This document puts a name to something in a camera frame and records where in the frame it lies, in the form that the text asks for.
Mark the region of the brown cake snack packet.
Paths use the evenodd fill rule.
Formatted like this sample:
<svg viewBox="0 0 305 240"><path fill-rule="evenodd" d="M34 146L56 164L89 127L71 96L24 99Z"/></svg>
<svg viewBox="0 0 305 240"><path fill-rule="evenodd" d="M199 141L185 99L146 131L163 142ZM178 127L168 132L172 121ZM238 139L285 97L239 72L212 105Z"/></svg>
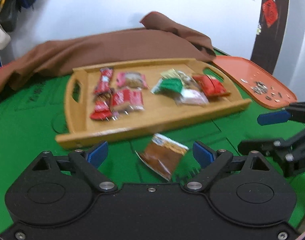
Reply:
<svg viewBox="0 0 305 240"><path fill-rule="evenodd" d="M144 151L136 152L136 155L156 174L171 181L174 171L188 151L187 146L155 133Z"/></svg>

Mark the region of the long red snack stick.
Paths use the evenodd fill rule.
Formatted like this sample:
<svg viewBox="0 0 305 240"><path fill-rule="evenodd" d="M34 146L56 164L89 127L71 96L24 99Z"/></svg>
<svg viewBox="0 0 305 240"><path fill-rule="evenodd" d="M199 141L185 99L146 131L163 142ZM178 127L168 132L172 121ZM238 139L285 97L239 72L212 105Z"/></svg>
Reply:
<svg viewBox="0 0 305 240"><path fill-rule="evenodd" d="M110 81L113 76L114 69L113 68L101 68L100 69L100 79L93 91L95 95L101 95L105 93L109 93L110 89Z"/></svg>

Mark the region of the orange plastic tray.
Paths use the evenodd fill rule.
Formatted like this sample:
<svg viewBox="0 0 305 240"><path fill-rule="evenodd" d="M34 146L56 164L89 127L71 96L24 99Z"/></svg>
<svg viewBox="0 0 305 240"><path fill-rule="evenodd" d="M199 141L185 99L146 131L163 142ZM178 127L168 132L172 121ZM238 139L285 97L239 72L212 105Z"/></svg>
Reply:
<svg viewBox="0 0 305 240"><path fill-rule="evenodd" d="M273 77L270 73L259 67L254 62L236 56L217 56L213 61L215 67L225 73L231 80L238 84L256 103L270 109L280 109L288 106L290 103L297 102L296 95L288 89L283 83ZM281 102L267 101L264 95L253 94L248 84L244 84L240 79L247 80L251 86L255 86L254 81L261 81L268 88L273 86L276 91L281 92L283 98Z"/></svg>

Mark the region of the pile of sunflower seeds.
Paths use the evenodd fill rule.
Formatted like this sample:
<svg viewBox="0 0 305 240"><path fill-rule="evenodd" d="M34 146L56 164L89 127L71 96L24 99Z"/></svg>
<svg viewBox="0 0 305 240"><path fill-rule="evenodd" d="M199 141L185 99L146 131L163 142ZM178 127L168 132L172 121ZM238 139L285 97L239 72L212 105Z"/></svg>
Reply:
<svg viewBox="0 0 305 240"><path fill-rule="evenodd" d="M254 81L255 86L251 86L251 83L247 80L240 79L240 81L244 84L248 84L253 94L264 95L264 98L267 101L274 101L276 103L279 103L281 102L280 99L283 98L281 92L276 91L273 86L268 88L267 85L265 85L261 81Z"/></svg>

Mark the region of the red brown chocolate bar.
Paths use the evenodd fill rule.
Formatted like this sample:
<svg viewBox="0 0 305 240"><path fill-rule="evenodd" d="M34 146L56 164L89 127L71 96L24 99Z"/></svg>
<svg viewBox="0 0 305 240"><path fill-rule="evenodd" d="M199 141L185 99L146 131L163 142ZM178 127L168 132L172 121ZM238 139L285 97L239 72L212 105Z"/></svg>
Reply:
<svg viewBox="0 0 305 240"><path fill-rule="evenodd" d="M93 112L90 114L90 118L96 121L109 120L112 117L112 111L110 108L111 94L105 93L97 95L95 97Z"/></svg>

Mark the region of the bamboo serving tray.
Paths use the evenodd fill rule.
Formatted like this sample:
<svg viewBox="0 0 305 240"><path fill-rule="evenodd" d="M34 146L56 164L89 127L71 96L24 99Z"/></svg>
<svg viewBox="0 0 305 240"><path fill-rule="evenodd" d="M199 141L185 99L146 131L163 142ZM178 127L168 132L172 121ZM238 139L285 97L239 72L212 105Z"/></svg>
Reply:
<svg viewBox="0 0 305 240"><path fill-rule="evenodd" d="M148 86L153 87L165 70L176 69L190 75L203 74L205 69L209 69L221 77L230 95L212 99L205 107L178 106L171 98L154 95L145 89L144 110L123 114L117 120L94 121L89 117L94 109L93 89L99 81L100 69L105 67L114 70L112 87L116 87L119 72L140 72L145 75ZM102 140L126 140L244 111L251 102L251 99L242 98L234 83L223 72L196 59L137 60L79 67L73 70L66 86L64 110L68 133L57 135L55 140L65 149L92 146Z"/></svg>

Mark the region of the white snack packet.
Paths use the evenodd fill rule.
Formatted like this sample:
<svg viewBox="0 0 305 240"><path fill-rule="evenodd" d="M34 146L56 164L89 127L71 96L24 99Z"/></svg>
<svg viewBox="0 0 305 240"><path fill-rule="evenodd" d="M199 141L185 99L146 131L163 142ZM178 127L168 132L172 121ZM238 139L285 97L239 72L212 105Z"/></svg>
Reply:
<svg viewBox="0 0 305 240"><path fill-rule="evenodd" d="M175 97L177 105L198 105L205 106L209 103L207 97L198 90L182 89L179 96Z"/></svg>

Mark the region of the red biscuit packet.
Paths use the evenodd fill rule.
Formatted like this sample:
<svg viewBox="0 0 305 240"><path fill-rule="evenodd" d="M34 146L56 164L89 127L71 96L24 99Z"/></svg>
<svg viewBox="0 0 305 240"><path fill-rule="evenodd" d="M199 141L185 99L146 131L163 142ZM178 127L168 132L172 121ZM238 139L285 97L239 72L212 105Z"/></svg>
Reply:
<svg viewBox="0 0 305 240"><path fill-rule="evenodd" d="M143 111L143 94L141 89L125 87L115 91L111 98L113 112Z"/></svg>

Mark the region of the red peanut bag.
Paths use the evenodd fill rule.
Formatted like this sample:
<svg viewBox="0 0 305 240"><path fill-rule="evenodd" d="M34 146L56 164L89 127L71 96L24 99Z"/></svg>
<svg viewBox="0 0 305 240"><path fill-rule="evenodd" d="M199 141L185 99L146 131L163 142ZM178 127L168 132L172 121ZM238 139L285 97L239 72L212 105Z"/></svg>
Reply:
<svg viewBox="0 0 305 240"><path fill-rule="evenodd" d="M201 87L208 98L229 96L231 93L212 75L193 75L193 80Z"/></svg>

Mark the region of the gold nut packet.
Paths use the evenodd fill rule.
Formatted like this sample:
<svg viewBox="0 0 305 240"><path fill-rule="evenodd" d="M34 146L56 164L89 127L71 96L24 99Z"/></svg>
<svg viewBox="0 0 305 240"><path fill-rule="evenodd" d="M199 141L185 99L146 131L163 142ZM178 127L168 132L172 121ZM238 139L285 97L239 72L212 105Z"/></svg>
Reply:
<svg viewBox="0 0 305 240"><path fill-rule="evenodd" d="M189 75L185 74L180 70L169 69L161 72L161 77L163 79L180 79L183 88L186 89L201 89L197 82Z"/></svg>

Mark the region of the dark door with red decoration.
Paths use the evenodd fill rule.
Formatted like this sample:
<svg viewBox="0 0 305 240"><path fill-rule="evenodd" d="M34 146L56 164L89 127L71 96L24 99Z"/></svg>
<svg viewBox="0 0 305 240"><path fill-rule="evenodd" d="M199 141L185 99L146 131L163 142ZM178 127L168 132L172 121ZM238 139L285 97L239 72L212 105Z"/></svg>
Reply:
<svg viewBox="0 0 305 240"><path fill-rule="evenodd" d="M262 0L251 61L272 74L284 39L289 0Z"/></svg>

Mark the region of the green snack packet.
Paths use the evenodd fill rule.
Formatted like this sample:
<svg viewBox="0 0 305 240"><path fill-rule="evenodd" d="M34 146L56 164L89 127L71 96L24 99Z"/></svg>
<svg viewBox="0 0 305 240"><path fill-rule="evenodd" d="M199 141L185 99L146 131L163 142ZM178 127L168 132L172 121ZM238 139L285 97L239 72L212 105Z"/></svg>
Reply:
<svg viewBox="0 0 305 240"><path fill-rule="evenodd" d="M151 93L159 94L171 92L181 94L182 89L183 84L178 78L159 79L157 84L151 89Z"/></svg>

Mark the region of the pink pastry packet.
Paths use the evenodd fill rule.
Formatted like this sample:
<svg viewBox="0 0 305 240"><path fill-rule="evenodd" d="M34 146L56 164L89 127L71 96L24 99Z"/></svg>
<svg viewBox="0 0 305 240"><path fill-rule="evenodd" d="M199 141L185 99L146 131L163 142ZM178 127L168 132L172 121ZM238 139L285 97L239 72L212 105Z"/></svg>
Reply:
<svg viewBox="0 0 305 240"><path fill-rule="evenodd" d="M119 72L116 83L118 88L130 87L148 89L145 75L139 72Z"/></svg>

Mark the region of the brown cloth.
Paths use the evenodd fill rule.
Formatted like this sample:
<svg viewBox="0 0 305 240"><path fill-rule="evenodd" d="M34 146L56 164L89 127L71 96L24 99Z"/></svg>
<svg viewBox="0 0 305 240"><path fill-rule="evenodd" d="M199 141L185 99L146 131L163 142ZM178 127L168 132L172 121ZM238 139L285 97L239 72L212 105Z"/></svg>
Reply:
<svg viewBox="0 0 305 240"><path fill-rule="evenodd" d="M5 87L21 88L35 74L64 76L74 68L94 64L169 58L212 62L216 57L207 35L176 23L160 12L145 15L141 24L143 28L39 44L0 68L0 92Z"/></svg>

